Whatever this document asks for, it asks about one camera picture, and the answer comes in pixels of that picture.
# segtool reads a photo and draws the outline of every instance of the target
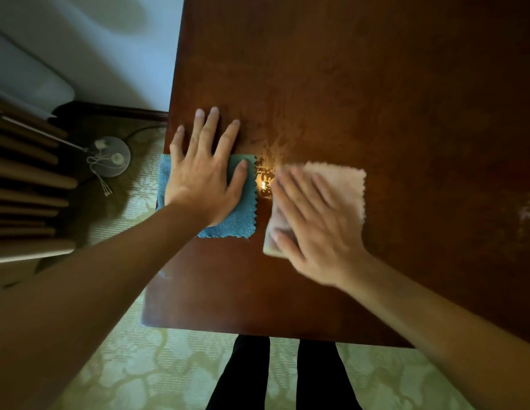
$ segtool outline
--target brown tabletop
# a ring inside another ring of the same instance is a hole
[[[530,0],[185,0],[165,151],[213,105],[257,155],[257,231],[189,242],[144,324],[406,345],[261,253],[275,166],[312,160],[367,171],[373,254],[530,341]]]

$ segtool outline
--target black pants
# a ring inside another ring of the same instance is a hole
[[[263,409],[269,378],[268,337],[239,335],[207,410]],[[299,410],[361,410],[334,342],[302,339],[297,354]]]

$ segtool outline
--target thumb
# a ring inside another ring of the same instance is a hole
[[[244,186],[244,183],[246,182],[247,176],[248,162],[247,160],[243,159],[236,166],[233,178],[231,178],[231,182],[229,184],[229,187],[227,188],[227,194],[229,196],[229,200],[232,203],[231,210],[234,209],[234,207],[240,201],[240,197],[242,196],[242,188]]]
[[[276,245],[282,254],[288,258],[293,267],[297,270],[301,270],[305,263],[305,257],[302,255],[301,250],[297,247],[296,243],[278,229],[274,229],[270,235],[276,242]]]

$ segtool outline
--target dark brown baseboard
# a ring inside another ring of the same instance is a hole
[[[168,112],[126,108],[124,106],[100,105],[81,101],[73,101],[59,106],[54,110],[53,115],[64,121],[86,115],[115,116],[164,123],[168,121]]]

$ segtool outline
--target blue cloth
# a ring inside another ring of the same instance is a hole
[[[198,237],[245,237],[255,232],[255,207],[257,205],[257,190],[255,189],[255,155],[234,154],[229,157],[227,166],[227,183],[230,183],[234,169],[243,159],[248,162],[248,177],[242,189],[242,197],[234,210],[222,223],[213,227],[206,227]],[[157,210],[164,207],[164,193],[170,178],[170,154],[162,154],[159,162],[159,191],[157,196]]]

